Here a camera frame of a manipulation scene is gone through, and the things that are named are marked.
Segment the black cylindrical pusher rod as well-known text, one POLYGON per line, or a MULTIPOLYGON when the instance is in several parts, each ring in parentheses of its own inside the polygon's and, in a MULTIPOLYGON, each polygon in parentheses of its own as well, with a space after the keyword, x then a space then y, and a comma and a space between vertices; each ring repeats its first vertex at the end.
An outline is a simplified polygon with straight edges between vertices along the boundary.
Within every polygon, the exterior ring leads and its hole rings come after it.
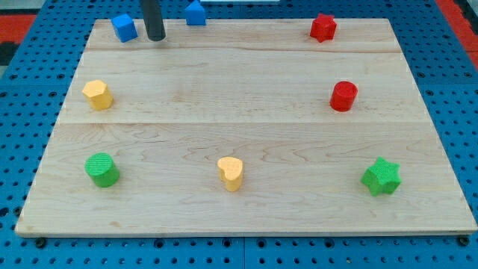
POLYGON ((146 33, 150 40, 161 41, 166 37, 159 0, 139 0, 146 33))

